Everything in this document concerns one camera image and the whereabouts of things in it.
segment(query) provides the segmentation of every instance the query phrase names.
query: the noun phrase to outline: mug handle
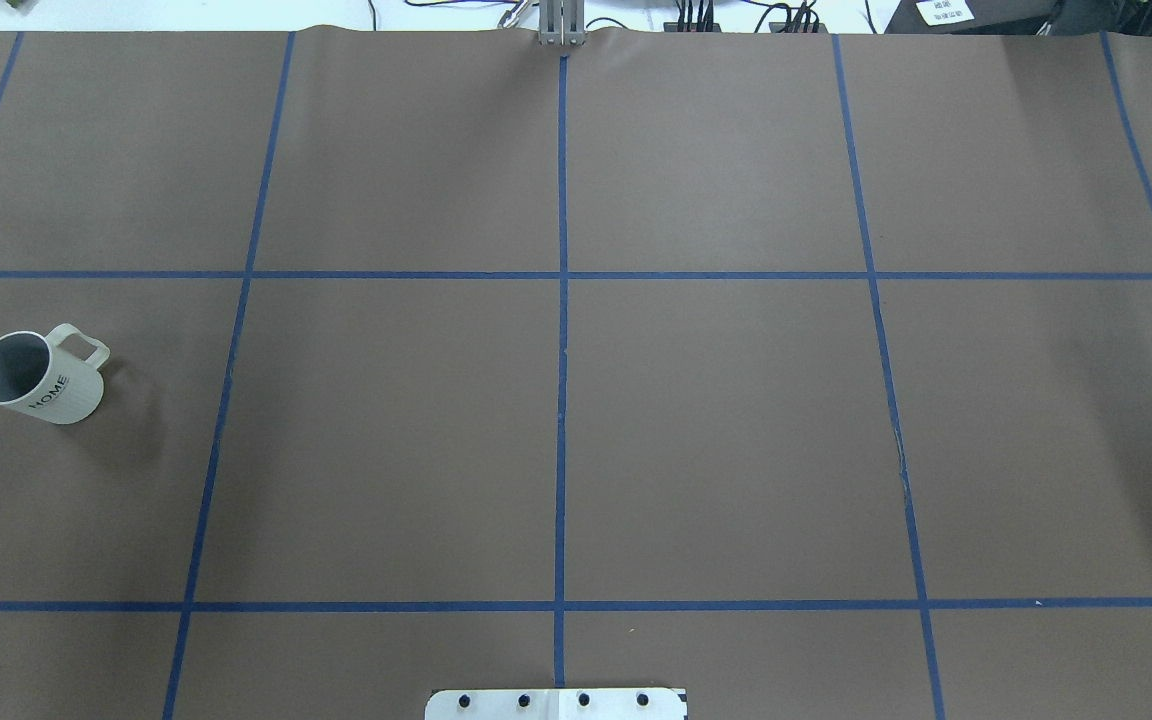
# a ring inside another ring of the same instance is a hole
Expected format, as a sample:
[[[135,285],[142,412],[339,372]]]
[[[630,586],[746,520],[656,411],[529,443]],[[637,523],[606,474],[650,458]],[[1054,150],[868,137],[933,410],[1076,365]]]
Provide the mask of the mug handle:
[[[107,344],[105,344],[99,340],[96,340],[96,338],[86,336],[86,334],[83,334],[82,331],[79,331],[76,327],[73,327],[73,325],[70,325],[69,323],[60,323],[59,325],[56,325],[55,328],[52,328],[51,333],[47,333],[47,336],[44,340],[47,341],[47,344],[55,347],[60,346],[60,343],[63,342],[65,339],[69,336],[83,338],[84,341],[88,341],[88,344],[91,344],[92,347],[96,348],[94,353],[88,355],[86,359],[88,365],[91,365],[92,367],[100,370],[100,365],[104,365],[105,361],[109,359],[109,347]]]

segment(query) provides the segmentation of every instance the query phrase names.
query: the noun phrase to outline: horizontal blue line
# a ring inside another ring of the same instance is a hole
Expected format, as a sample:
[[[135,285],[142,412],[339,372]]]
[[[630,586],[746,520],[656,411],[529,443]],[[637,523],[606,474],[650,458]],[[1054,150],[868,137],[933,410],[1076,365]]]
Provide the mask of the horizontal blue line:
[[[0,600],[0,612],[180,612],[180,602]]]
[[[0,270],[0,279],[242,279],[243,270]],[[255,279],[425,279],[425,281],[556,281],[558,272],[477,272],[477,270],[256,270]],[[1011,273],[958,270],[881,270],[882,281],[1152,281],[1152,273]],[[573,281],[864,281],[864,270],[786,272],[594,272],[568,273]]]
[[[1152,597],[929,598],[932,611],[1152,607]],[[879,600],[571,600],[567,612],[919,611],[915,598]],[[553,612],[548,600],[395,602],[194,602],[194,612]],[[0,612],[180,612],[182,602],[0,601]]]
[[[195,612],[553,612],[554,602],[447,601],[447,602],[194,602]]]

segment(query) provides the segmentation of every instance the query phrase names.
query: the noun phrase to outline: white mug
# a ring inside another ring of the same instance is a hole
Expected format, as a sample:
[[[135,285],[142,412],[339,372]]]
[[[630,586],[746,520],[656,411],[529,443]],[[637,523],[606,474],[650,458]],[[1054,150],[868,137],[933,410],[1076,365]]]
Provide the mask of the white mug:
[[[88,359],[63,350],[66,338],[78,336],[96,348]],[[109,348],[84,336],[69,323],[56,325],[41,336],[20,331],[0,338],[0,407],[68,425],[86,418],[105,395],[100,365],[109,359]]]

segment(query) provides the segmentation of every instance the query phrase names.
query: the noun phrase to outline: white bracket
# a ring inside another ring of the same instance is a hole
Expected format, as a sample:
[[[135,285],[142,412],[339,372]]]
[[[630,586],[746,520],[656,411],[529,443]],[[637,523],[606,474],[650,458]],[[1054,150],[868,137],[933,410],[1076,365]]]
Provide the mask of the white bracket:
[[[585,45],[585,0],[540,0],[540,45]]]
[[[687,691],[672,688],[440,691],[425,720],[687,720]]]

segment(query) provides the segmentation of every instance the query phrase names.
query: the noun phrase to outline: sticker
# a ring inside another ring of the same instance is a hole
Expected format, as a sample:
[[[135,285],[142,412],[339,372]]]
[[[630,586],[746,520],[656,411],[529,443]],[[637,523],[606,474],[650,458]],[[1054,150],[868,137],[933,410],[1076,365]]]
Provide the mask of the sticker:
[[[923,22],[930,26],[947,26],[975,20],[972,8],[968,8],[967,0],[924,0],[923,3],[915,6],[918,13],[922,13]]]

